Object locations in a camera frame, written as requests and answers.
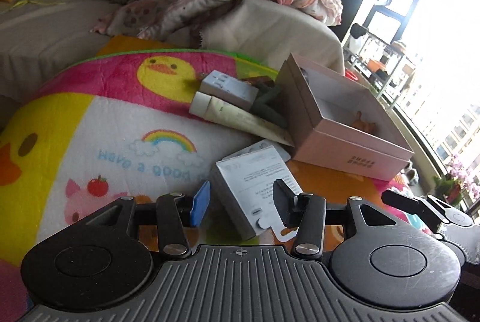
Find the white small carton box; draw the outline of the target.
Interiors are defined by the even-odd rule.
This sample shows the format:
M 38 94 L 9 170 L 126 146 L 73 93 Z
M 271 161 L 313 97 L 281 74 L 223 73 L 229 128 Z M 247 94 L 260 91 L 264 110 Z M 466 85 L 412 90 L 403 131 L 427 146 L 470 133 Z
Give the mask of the white small carton box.
M 212 191 L 242 239 L 258 237 L 269 229 L 280 242 L 296 236 L 295 230 L 283 233 L 286 227 L 273 200 L 273 184 L 277 180 L 284 181 L 295 194 L 303 192 L 272 146 L 223 159 L 213 166 Z

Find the brown toy figure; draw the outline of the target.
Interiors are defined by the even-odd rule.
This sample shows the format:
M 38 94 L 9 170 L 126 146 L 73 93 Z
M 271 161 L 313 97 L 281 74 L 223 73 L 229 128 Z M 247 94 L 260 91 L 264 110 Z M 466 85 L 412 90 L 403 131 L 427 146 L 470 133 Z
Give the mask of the brown toy figure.
M 360 130 L 362 132 L 366 132 L 368 134 L 374 134 L 376 130 L 376 124 L 375 123 L 369 123 L 366 122 L 362 119 L 362 112 L 358 111 L 356 112 L 355 115 L 355 120 L 351 124 L 352 128 L 355 128 L 357 130 Z

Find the cream lotion tube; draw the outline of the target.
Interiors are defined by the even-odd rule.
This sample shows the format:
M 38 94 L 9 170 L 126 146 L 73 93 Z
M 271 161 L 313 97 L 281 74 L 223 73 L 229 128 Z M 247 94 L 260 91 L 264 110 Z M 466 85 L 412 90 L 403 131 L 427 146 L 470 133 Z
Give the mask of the cream lotion tube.
M 218 97 L 197 92 L 193 96 L 189 113 L 203 120 L 247 132 L 289 147 L 294 142 L 286 129 L 268 122 Z

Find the white power strip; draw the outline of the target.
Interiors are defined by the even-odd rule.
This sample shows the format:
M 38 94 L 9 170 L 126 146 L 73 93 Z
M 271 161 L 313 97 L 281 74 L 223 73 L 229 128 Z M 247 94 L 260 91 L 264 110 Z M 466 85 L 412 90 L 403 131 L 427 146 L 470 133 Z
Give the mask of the white power strip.
M 199 91 L 249 111 L 259 90 L 247 82 L 220 71 L 212 71 L 202 79 Z

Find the pink flower pot plant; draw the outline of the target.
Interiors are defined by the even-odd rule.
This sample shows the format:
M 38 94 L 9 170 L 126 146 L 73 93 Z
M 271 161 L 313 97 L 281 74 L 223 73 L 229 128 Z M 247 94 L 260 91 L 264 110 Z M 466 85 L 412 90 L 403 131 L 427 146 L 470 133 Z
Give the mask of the pink flower pot plant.
M 433 194 L 451 206 L 460 207 L 465 199 L 471 204 L 479 200 L 479 177 L 454 155 L 446 165 L 447 172 L 435 176 Z

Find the pink cardboard box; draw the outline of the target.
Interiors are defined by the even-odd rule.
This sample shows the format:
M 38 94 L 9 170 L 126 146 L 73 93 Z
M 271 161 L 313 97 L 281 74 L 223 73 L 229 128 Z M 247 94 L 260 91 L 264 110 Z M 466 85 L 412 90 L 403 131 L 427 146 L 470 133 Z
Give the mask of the pink cardboard box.
M 390 181 L 413 157 L 400 130 L 361 84 L 290 55 L 278 72 L 276 86 L 294 142 L 294 160 Z M 374 134 L 352 128 L 358 111 L 364 121 L 376 124 Z

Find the colourful cartoon play mat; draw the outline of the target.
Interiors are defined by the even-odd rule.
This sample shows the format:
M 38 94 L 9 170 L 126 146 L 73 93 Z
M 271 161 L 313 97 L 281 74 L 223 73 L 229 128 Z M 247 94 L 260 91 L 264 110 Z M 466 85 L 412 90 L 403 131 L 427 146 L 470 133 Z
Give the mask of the colourful cartoon play mat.
M 110 53 L 62 71 L 1 132 L 1 319 L 28 308 L 20 278 L 36 243 L 123 196 L 192 193 L 212 166 L 258 136 L 190 114 L 200 75 L 273 80 L 235 53 Z

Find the green plastic toy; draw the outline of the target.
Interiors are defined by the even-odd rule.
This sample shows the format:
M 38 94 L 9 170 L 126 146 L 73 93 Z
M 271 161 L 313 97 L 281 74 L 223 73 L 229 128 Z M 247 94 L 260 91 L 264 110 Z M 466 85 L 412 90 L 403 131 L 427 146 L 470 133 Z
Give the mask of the green plastic toy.
M 259 92 L 250 108 L 250 112 L 280 128 L 286 129 L 288 127 L 287 120 L 273 106 L 273 103 L 275 103 L 275 100 L 281 93 L 281 89 L 275 84 L 269 86 L 264 82 L 258 82 L 254 86 Z

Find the metal balcony shelf rack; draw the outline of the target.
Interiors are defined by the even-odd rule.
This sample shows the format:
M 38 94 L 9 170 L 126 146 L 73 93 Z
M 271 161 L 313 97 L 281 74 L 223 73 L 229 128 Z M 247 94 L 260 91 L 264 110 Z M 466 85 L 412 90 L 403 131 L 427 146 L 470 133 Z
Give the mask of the metal balcony shelf rack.
M 387 42 L 354 23 L 343 45 L 346 70 L 368 83 L 390 109 L 408 92 L 416 67 L 401 42 Z

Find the beige covered sofa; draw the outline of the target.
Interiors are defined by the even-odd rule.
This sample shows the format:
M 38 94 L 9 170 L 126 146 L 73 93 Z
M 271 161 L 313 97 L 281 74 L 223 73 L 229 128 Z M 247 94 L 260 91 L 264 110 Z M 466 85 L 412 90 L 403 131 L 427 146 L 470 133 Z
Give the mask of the beige covered sofa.
M 112 36 L 241 53 L 295 53 L 343 72 L 340 0 L 14 0 L 1 4 L 1 95 L 23 102 Z

